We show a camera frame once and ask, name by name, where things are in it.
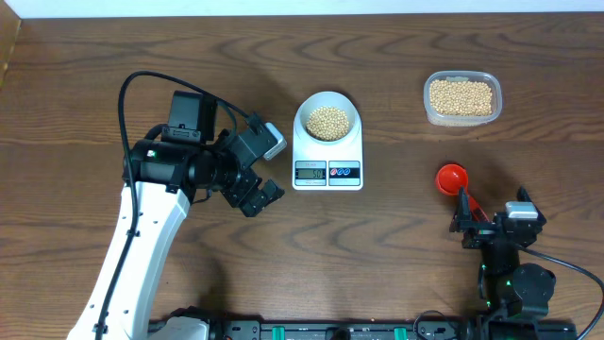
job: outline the red measuring spoon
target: red measuring spoon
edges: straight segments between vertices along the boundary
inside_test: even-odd
[[[470,203],[472,216],[479,222],[489,222],[489,217],[484,213],[478,202],[468,193],[468,174],[465,169],[457,164],[447,164],[436,174],[436,187],[447,196],[457,196],[461,187],[465,188]]]

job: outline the digital scale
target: digital scale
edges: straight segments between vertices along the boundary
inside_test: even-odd
[[[346,112],[348,133],[334,142],[319,141],[306,130],[310,114],[321,107]],[[362,188],[361,117],[345,96],[321,92],[307,99],[294,118],[294,161],[292,186],[295,190],[360,190]]]

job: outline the scale display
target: scale display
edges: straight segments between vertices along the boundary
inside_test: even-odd
[[[323,170],[323,169],[296,169],[295,177],[297,179],[325,179],[325,170]]]
[[[359,186],[361,163],[359,161],[297,161],[295,185],[305,186]]]

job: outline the cable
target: cable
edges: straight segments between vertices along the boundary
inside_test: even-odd
[[[220,151],[223,149],[223,147],[227,147],[228,145],[230,145],[230,143],[233,142],[233,139],[237,136],[237,119],[235,119],[235,115],[230,110],[230,108],[228,107],[226,102],[224,102],[222,100],[218,100],[218,106],[221,107],[226,112],[226,114],[228,115],[230,120],[233,122],[233,128],[231,129],[230,133],[228,134],[228,138],[226,139],[225,142],[223,142],[221,145],[218,145],[218,147],[217,147],[218,151]]]
[[[151,76],[151,77],[158,77],[158,78],[170,80],[176,84],[185,86],[191,90],[194,90],[201,94],[209,95],[209,96],[215,98],[218,101],[218,104],[222,103],[221,107],[226,108],[226,113],[228,113],[228,115],[233,120],[235,128],[237,128],[236,119],[228,108],[235,110],[243,118],[246,118],[246,119],[249,118],[249,116],[247,114],[245,114],[245,112],[243,112],[241,109],[237,108],[236,106],[228,103],[227,101],[225,101],[211,93],[208,93],[208,92],[202,90],[201,88],[199,88],[195,85],[192,85],[189,82],[186,82],[184,80],[178,79],[173,76],[167,76],[167,75],[164,75],[164,74],[161,74],[158,72],[153,72],[153,71],[138,71],[138,72],[135,72],[135,73],[131,74],[130,76],[128,76],[128,78],[126,78],[126,80],[124,81],[124,84],[122,84],[122,88],[120,89],[120,94],[118,97],[117,116],[118,116],[118,120],[119,120],[119,124],[120,124],[120,135],[122,136],[122,146],[124,148],[124,156],[126,159],[126,170],[128,172],[128,185],[130,186],[130,195],[132,197],[131,198],[132,199],[132,223],[130,224],[130,229],[128,230],[128,235],[126,237],[126,243],[124,244],[124,248],[122,249],[120,258],[117,262],[117,265],[115,266],[115,271],[113,272],[113,276],[111,277],[111,281],[109,282],[109,287],[107,288],[107,293],[105,294],[105,298],[103,299],[101,313],[98,317],[98,322],[95,325],[96,331],[95,331],[94,338],[96,340],[101,340],[103,337],[103,333],[105,331],[105,326],[106,326],[105,321],[106,321],[107,315],[108,315],[109,303],[111,302],[111,297],[113,296],[113,291],[115,290],[115,285],[117,284],[117,280],[120,278],[120,273],[122,272],[122,268],[124,267],[124,262],[126,261],[126,255],[127,255],[128,251],[130,250],[130,246],[132,245],[132,240],[134,239],[134,236],[136,234],[136,228],[137,228],[137,225],[139,222],[139,201],[138,201],[138,196],[136,194],[136,182],[134,181],[134,175],[132,173],[132,160],[130,158],[130,144],[128,143],[128,137],[127,137],[127,133],[126,133],[126,119],[125,119],[125,115],[124,115],[124,101],[126,98],[126,90],[128,88],[128,85],[130,84],[130,82],[132,82],[132,80],[134,80],[134,78],[138,77],[138,76]],[[152,131],[154,131],[153,133],[157,132],[155,130],[155,128],[158,128],[158,127],[159,126],[152,128]]]
[[[578,265],[574,265],[572,263],[568,263],[566,261],[562,261],[559,259],[556,259],[554,257],[551,257],[549,255],[545,255],[543,253],[540,253],[539,251],[535,251],[535,250],[531,250],[531,249],[527,249],[523,246],[520,246],[516,243],[512,243],[514,245],[514,247],[520,251],[524,251],[527,254],[530,254],[532,256],[536,256],[540,259],[544,259],[544,260],[548,260],[553,262],[554,264],[559,264],[559,265],[563,265],[567,268],[573,269],[583,275],[585,275],[586,277],[592,279],[593,281],[595,281],[599,286],[600,289],[602,290],[602,302],[600,302],[600,308],[597,310],[596,316],[594,316],[594,318],[592,319],[592,321],[589,323],[589,325],[587,325],[587,327],[585,328],[585,330],[583,330],[581,332],[581,334],[579,335],[579,337],[577,338],[577,340],[581,340],[583,339],[595,326],[597,321],[599,321],[600,317],[602,316],[602,314],[604,314],[604,282],[602,282],[602,280],[597,277],[596,275],[592,274],[590,271],[583,269],[581,267],[579,267]]]
[[[144,139],[148,139],[148,140],[154,140],[156,138],[158,138],[158,136],[161,134],[161,131],[163,130],[163,128],[168,127],[167,124],[157,124],[154,127],[151,127],[151,129],[149,130],[149,132],[147,132],[147,134],[144,135]]]
[[[423,340],[427,340],[426,337],[424,337],[423,335],[420,335],[419,331],[417,331],[417,323],[419,322],[419,319],[422,318],[422,317],[424,317],[424,315],[427,315],[427,314],[437,314],[437,315],[442,316],[443,319],[446,321],[446,323],[448,323],[449,326],[451,326],[451,328],[453,329],[453,331],[455,331],[455,333],[456,333],[456,336],[453,337],[452,339],[457,338],[457,327],[455,327],[453,325],[453,323],[449,320],[448,317],[446,317],[441,312],[435,311],[435,310],[429,310],[429,311],[422,312],[421,314],[419,314],[419,316],[417,316],[417,318],[415,319],[415,321],[413,321],[413,332],[415,333],[415,337],[417,337],[418,339],[421,338]]]
[[[211,190],[206,189],[206,198],[197,199],[195,202],[191,203],[191,205],[197,204],[197,203],[203,203],[203,202],[207,201],[208,199],[210,199],[210,197],[211,197]]]

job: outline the small robot arm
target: small robot arm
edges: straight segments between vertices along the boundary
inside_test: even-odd
[[[136,76],[172,80],[153,72],[135,73],[126,80],[120,105],[127,83]],[[225,129],[215,143],[207,144],[214,140],[219,106],[229,113],[235,128],[230,109],[239,111],[248,129],[241,134],[235,128]],[[196,190],[203,189],[207,198],[220,191],[231,207],[247,217],[256,216],[284,191],[270,179],[259,189],[262,178],[251,166],[260,157],[272,159],[285,144],[279,131],[256,113],[248,116],[203,91],[176,91],[168,124],[152,128],[134,145],[129,153],[131,164],[125,158],[126,185],[115,233],[88,304],[67,339],[146,339],[161,271],[176,232],[195,202]],[[131,183],[138,216],[133,215]],[[206,340],[208,330],[208,324],[199,319],[175,317],[152,339]]]

